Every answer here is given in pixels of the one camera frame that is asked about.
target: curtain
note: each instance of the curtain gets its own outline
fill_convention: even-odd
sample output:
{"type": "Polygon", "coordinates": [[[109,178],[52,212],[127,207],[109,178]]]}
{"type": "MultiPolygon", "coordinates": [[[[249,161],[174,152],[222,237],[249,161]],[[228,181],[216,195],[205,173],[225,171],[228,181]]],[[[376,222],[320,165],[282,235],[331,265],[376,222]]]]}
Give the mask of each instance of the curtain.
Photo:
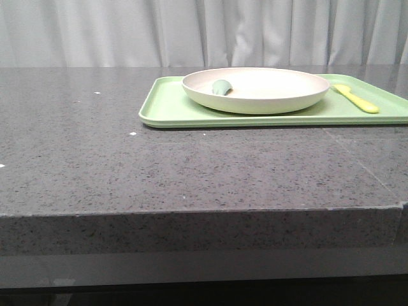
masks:
{"type": "Polygon", "coordinates": [[[0,67],[408,64],[408,0],[0,0],[0,67]]]}

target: countertop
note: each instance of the countertop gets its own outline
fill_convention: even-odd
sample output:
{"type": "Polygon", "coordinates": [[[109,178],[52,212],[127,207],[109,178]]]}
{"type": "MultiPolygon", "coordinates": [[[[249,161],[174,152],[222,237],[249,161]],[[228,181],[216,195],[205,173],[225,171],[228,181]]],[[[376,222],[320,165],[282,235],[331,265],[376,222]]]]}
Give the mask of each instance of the countertop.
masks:
{"type": "MultiPolygon", "coordinates": [[[[408,98],[407,65],[282,68],[408,98]]],[[[201,69],[0,69],[0,256],[408,241],[407,126],[142,124],[156,78],[201,69]]]]}

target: green tray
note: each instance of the green tray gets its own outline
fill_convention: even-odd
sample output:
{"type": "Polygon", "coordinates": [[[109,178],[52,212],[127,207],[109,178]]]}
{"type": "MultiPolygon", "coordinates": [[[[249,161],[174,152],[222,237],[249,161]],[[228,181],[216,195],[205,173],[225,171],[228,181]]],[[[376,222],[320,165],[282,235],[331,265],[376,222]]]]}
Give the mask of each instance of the green tray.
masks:
{"type": "Polygon", "coordinates": [[[351,76],[320,76],[332,84],[350,86],[354,94],[373,102],[380,108],[380,112],[365,113],[332,89],[315,105],[297,112],[278,115],[220,112],[189,99],[181,85],[182,76],[167,76],[154,82],[139,116],[144,124],[153,128],[408,123],[407,100],[351,76]]]}

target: white plate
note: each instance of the white plate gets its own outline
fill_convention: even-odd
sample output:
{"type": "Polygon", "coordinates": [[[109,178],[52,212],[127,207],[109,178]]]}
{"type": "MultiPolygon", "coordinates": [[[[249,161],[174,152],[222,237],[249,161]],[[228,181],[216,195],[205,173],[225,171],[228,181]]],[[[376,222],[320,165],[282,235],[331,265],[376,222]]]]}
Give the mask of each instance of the white plate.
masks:
{"type": "Polygon", "coordinates": [[[187,75],[186,94],[195,102],[224,112],[273,114],[301,110],[320,101],[330,87],[326,79],[295,70],[275,68],[219,68],[187,75]],[[227,80],[227,96],[212,93],[216,80],[227,80]]]}

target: spoon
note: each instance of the spoon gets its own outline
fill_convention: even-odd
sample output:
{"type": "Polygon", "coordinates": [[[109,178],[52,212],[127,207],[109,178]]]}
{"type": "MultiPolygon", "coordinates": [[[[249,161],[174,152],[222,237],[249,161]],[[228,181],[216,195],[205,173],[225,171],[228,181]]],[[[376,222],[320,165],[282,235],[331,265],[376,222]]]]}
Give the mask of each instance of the spoon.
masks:
{"type": "Polygon", "coordinates": [[[226,80],[216,80],[212,84],[212,93],[218,96],[226,96],[232,91],[232,85],[226,80]]]}
{"type": "Polygon", "coordinates": [[[363,98],[360,98],[356,96],[355,94],[351,93],[351,88],[347,85],[343,84],[333,84],[332,88],[337,91],[338,93],[342,94],[345,96],[348,100],[353,102],[356,106],[358,106],[361,110],[367,113],[378,113],[380,109],[378,106],[375,106],[371,102],[368,102],[367,100],[364,100],[363,98]]]}

